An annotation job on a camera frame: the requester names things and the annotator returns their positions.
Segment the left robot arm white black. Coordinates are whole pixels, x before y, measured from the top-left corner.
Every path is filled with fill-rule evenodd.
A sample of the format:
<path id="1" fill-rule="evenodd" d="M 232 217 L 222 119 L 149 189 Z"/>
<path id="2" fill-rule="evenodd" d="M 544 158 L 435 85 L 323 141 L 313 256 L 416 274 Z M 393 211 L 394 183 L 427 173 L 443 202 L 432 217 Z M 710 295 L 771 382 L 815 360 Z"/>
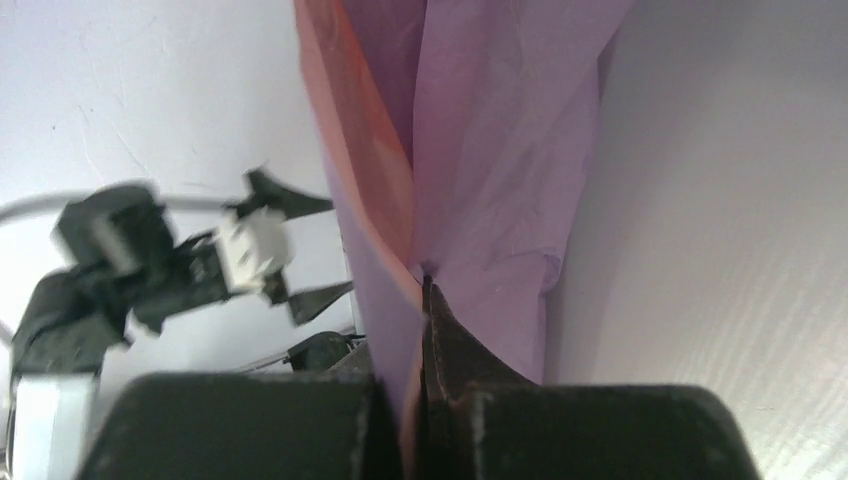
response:
<path id="1" fill-rule="evenodd" d="M 10 338 L 5 479 L 70 479 L 86 448 L 104 358 L 126 344 L 136 319 L 160 334 L 179 314 L 243 295 L 313 321 L 349 293 L 350 282 L 291 291 L 288 221 L 329 212 L 333 202 L 247 172 L 247 196 L 220 205 L 219 224 L 177 242 L 166 220 L 176 199 L 146 182 L 61 200 L 55 227 L 72 265 L 35 286 Z"/>

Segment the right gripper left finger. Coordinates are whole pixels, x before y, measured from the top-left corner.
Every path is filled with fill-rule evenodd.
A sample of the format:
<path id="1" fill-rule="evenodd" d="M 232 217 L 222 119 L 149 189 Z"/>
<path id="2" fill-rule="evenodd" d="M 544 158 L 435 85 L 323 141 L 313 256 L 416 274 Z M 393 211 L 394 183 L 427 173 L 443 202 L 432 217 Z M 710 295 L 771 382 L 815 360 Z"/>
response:
<path id="1" fill-rule="evenodd" d="M 399 479 L 405 366 L 157 373 L 119 396 L 81 479 Z"/>

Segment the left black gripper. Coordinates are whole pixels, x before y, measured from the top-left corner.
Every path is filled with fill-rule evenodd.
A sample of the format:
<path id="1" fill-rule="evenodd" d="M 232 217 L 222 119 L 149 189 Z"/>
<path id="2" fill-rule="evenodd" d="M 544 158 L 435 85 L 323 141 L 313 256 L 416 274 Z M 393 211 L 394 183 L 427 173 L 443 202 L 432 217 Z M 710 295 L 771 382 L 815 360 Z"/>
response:
<path id="1" fill-rule="evenodd" d="M 294 190 L 263 169 L 244 174 L 249 194 L 228 203 L 241 219 L 262 209 L 296 219 L 332 211 L 331 199 Z M 272 306 L 288 306 L 295 326 L 306 325 L 353 291 L 350 281 L 316 289 L 289 291 L 283 269 L 267 278 L 260 291 L 228 291 L 212 229 L 177 242 L 165 218 L 166 205 L 151 185 L 123 183 L 69 202 L 56 225 L 75 265 L 68 278 L 86 303 L 123 330 L 133 314 L 149 330 L 161 333 L 171 316 L 248 294 L 262 295 Z"/>

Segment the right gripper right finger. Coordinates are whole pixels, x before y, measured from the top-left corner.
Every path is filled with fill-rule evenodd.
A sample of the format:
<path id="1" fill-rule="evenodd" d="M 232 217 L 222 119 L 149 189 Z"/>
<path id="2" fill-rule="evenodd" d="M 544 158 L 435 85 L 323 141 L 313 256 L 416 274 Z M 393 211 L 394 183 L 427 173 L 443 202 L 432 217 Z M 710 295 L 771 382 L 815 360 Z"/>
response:
<path id="1" fill-rule="evenodd" d="M 755 479 L 741 431 L 686 385 L 541 386 L 498 359 L 422 287 L 422 479 Z"/>

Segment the pink purple wrapping paper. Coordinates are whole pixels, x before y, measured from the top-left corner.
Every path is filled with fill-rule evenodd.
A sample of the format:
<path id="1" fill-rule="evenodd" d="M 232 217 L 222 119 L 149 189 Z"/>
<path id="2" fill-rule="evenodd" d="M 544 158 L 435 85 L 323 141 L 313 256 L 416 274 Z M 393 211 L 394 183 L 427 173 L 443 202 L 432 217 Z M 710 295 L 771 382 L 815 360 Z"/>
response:
<path id="1" fill-rule="evenodd" d="M 431 276 L 532 381 L 627 1 L 298 1 L 301 68 L 376 376 L 414 449 Z"/>

